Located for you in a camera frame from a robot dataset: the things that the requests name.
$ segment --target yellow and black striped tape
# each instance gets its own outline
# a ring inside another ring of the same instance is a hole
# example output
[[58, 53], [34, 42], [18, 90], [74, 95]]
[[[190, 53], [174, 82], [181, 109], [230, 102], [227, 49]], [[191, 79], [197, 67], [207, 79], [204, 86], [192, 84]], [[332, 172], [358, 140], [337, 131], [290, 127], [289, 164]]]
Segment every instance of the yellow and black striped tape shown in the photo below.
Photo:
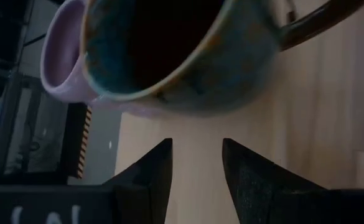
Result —
[[85, 154], [88, 149], [88, 136], [89, 136], [89, 127], [92, 119], [92, 109], [88, 107], [86, 111], [85, 124], [83, 125], [83, 134], [82, 134], [82, 142], [81, 142], [81, 151], [80, 151], [80, 160], [78, 161], [78, 178], [81, 179], [83, 177], [83, 168], [85, 166]]

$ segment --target mug rim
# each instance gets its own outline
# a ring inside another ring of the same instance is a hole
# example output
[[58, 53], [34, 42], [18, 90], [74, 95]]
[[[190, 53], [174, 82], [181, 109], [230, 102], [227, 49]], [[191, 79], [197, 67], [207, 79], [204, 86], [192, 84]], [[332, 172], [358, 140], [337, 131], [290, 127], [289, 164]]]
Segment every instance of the mug rim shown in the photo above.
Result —
[[80, 58], [81, 56], [79, 55], [77, 58], [77, 61], [75, 62], [74, 67], [72, 68], [72, 70], [70, 71], [70, 74], [68, 75], [68, 77], [66, 79], [64, 79], [64, 81], [59, 84], [59, 85], [53, 85], [51, 84], [45, 74], [45, 59], [46, 59], [46, 52], [47, 52], [47, 46], [49, 44], [49, 40], [52, 37], [53, 33], [51, 32], [52, 29], [54, 28], [54, 25], [56, 25], [56, 23], [58, 23], [58, 17], [61, 15], [61, 13], [63, 13], [62, 11], [72, 2], [74, 1], [78, 1], [81, 2], [83, 5], [85, 5], [84, 0], [66, 0], [63, 4], [60, 5], [60, 7], [57, 9], [56, 14], [54, 15], [52, 21], [50, 22], [49, 28], [48, 28], [48, 32], [47, 35], [45, 37], [44, 40], [44, 44], [42, 46], [42, 52], [41, 52], [41, 60], [40, 60], [40, 78], [42, 80], [42, 85], [44, 86], [44, 88], [49, 91], [51, 94], [56, 94], [58, 95], [59, 90], [61, 91], [62, 89], [64, 89], [65, 85], [67, 85], [67, 83], [69, 82], [69, 80], [76, 74], [76, 70], [78, 69], [76, 64], [78, 63], [79, 60], [83, 59]]
[[[100, 0], [87, 0], [87, 4], [85, 7], [85, 12], [82, 18], [82, 27], [80, 33], [80, 55], [84, 57], [84, 62], [86, 62], [85, 57], [87, 55], [86, 52], [86, 42], [87, 39], [85, 37], [85, 31], [87, 27], [87, 19], [88, 19], [88, 11], [93, 4], [93, 1], [100, 1]], [[175, 68], [170, 74], [168, 74], [164, 79], [160, 80], [156, 84], [150, 86], [149, 88], [145, 88], [140, 91], [136, 91], [134, 93], [113, 93], [108, 90], [104, 90], [97, 82], [89, 76], [89, 69], [86, 63], [83, 64], [82, 74], [88, 80], [89, 85], [94, 89], [97, 94], [103, 95], [107, 98], [110, 98], [115, 101], [131, 101], [137, 100], [140, 98], [144, 98], [145, 96], [155, 95], [156, 93], [160, 92], [164, 89], [167, 84], [171, 83], [175, 79], [179, 78], [184, 74], [186, 70], [188, 70], [196, 61], [199, 56], [201, 56], [204, 52], [204, 49], [207, 48], [209, 42], [212, 39], [216, 38], [215, 36], [219, 33], [222, 29], [226, 17], [228, 16], [231, 8], [233, 7], [235, 1], [237, 0], [225, 0], [223, 5], [221, 6], [219, 13], [217, 14], [215, 20], [212, 22], [209, 30], [204, 35], [204, 38], [200, 41], [200, 43], [194, 48], [194, 50], [187, 56], [187, 58], [177, 67]]]

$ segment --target lavender mug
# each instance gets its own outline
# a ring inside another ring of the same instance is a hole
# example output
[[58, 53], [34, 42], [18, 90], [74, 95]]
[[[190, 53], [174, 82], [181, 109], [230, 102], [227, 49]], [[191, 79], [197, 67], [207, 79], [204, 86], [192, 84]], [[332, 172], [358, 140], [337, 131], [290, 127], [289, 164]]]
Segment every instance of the lavender mug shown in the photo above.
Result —
[[40, 77], [45, 90], [60, 101], [83, 102], [94, 108], [117, 109], [138, 116], [153, 116], [158, 110], [135, 103], [117, 103], [98, 95], [82, 75], [84, 56], [80, 55], [80, 32], [84, 0], [67, 0], [49, 25], [42, 49]]

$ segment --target mug handle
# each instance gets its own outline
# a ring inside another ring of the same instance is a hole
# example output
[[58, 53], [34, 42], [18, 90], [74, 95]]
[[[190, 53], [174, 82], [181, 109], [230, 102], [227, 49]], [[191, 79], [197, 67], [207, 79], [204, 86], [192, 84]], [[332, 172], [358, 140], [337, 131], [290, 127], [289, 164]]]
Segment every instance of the mug handle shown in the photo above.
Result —
[[309, 15], [282, 27], [281, 50], [295, 47], [326, 31], [364, 5], [364, 0], [329, 0]]

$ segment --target wooden table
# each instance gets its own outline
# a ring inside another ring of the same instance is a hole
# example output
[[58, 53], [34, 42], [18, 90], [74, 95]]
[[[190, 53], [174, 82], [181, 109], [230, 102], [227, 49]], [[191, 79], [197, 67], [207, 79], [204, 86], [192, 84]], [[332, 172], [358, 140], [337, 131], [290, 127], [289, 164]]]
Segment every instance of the wooden table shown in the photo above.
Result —
[[[296, 1], [301, 15], [323, 2]], [[278, 54], [273, 73], [254, 102], [232, 113], [152, 120], [124, 114], [116, 173], [173, 138], [171, 224], [238, 223], [223, 172], [223, 138], [321, 186], [364, 187], [364, 8]]]

